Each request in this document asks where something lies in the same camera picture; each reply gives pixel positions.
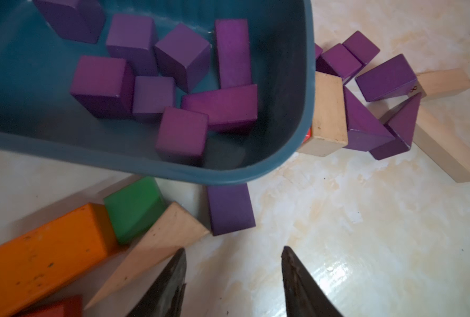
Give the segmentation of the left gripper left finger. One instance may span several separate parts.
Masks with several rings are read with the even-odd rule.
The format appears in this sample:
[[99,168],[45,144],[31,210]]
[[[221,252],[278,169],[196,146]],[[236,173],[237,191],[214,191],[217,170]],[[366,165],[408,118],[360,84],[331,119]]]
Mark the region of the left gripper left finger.
[[186,251],[180,248],[127,317],[180,316],[186,290]]

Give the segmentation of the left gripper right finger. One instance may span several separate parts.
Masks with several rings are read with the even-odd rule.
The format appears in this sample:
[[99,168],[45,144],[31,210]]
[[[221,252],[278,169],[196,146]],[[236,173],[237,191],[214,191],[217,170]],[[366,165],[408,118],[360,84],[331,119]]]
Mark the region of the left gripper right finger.
[[342,317],[289,246],[283,248],[281,267],[287,316]]

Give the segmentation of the teal plastic storage bin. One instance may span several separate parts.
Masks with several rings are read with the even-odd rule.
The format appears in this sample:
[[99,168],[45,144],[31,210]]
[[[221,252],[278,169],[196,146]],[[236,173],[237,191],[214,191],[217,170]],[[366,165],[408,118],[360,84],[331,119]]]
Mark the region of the teal plastic storage bin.
[[105,38],[59,38],[31,1],[0,1],[0,149],[204,185],[240,184],[281,166],[301,146],[314,110],[310,1],[103,1],[116,13],[153,17],[165,36],[183,23],[208,41],[215,21],[249,24],[258,119],[246,136],[211,132],[201,166],[163,161],[156,124],[99,120],[70,94],[82,55],[107,55]]

